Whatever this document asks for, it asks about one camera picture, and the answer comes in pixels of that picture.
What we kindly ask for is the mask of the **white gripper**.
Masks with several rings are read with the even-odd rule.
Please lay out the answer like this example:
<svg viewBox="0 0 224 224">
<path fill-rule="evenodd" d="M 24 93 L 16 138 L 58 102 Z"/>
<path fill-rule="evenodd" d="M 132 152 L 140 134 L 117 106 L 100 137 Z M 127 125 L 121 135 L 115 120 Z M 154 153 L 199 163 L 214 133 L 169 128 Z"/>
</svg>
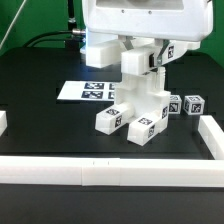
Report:
<svg viewBox="0 0 224 224">
<path fill-rule="evenodd" d="M 156 66 L 169 40 L 198 42 L 213 29 L 212 0 L 82 0 L 89 31 L 119 35 L 127 50 L 133 37 L 156 38 Z"/>
</svg>

